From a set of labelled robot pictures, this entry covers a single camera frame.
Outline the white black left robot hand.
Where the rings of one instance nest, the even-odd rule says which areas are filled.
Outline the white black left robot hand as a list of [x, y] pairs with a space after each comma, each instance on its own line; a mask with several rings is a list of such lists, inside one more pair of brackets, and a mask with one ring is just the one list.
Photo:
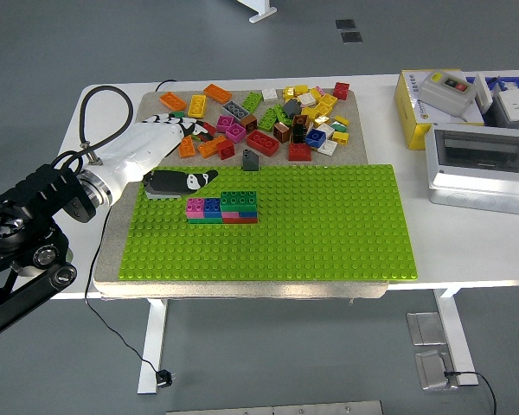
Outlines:
[[128, 183], [141, 181], [183, 138], [200, 134], [207, 135], [208, 130], [198, 119], [157, 114], [113, 139], [101, 152], [102, 164], [87, 168], [106, 185], [114, 204]]

